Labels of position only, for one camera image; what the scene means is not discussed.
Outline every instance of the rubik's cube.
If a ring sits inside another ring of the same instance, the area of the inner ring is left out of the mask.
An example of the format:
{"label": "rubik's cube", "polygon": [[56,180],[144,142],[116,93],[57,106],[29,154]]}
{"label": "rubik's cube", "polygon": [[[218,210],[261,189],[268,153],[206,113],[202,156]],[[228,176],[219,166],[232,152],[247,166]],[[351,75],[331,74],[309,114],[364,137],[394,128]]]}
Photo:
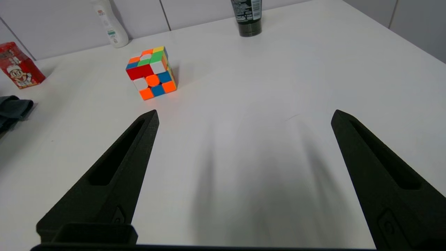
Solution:
{"label": "rubik's cube", "polygon": [[164,46],[145,50],[132,57],[128,64],[128,76],[135,84],[143,100],[177,89]]}

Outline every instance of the gray cloth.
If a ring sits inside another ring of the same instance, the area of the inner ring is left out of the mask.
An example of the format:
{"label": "gray cloth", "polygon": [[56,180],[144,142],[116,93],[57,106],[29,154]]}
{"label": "gray cloth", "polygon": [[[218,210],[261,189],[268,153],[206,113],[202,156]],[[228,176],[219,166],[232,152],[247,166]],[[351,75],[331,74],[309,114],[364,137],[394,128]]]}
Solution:
{"label": "gray cloth", "polygon": [[0,97],[0,132],[8,130],[26,116],[33,105],[32,100],[20,100],[16,96]]}

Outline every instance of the white wall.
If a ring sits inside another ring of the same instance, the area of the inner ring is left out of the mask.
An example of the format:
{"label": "white wall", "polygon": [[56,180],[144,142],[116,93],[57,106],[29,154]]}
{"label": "white wall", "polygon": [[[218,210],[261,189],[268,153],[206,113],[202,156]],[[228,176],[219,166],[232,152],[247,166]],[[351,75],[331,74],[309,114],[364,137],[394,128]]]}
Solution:
{"label": "white wall", "polygon": [[390,29],[446,63],[446,0],[400,0]]}
{"label": "white wall", "polygon": [[20,50],[23,51],[29,58],[32,59],[30,54],[26,51],[26,49],[20,44],[20,42],[16,39],[14,34],[6,27],[3,21],[0,19],[0,44],[6,42],[15,42],[17,46],[19,46]]}
{"label": "white wall", "polygon": [[396,0],[344,0],[380,24],[389,27]]}
{"label": "white wall", "polygon": [[[262,9],[282,7],[308,0],[263,0]],[[204,24],[234,16],[230,0],[161,0],[171,29]]]}
{"label": "white wall", "polygon": [[[111,2],[131,38],[169,30],[159,0]],[[1,0],[0,17],[36,59],[109,43],[89,0]]]}

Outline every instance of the red carton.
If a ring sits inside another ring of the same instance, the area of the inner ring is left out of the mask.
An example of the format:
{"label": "red carton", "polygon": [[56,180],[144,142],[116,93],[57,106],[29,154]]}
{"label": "red carton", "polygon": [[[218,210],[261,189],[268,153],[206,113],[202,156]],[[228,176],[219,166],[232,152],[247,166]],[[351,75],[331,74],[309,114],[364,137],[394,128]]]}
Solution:
{"label": "red carton", "polygon": [[0,68],[19,89],[42,83],[45,76],[14,42],[0,45]]}

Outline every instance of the black bottle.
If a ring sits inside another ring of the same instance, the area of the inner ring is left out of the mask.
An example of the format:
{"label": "black bottle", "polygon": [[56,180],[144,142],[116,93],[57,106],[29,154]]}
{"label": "black bottle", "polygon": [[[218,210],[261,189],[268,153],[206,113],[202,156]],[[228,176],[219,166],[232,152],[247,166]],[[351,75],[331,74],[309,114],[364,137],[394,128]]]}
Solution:
{"label": "black bottle", "polygon": [[252,37],[262,32],[262,0],[231,0],[240,36]]}

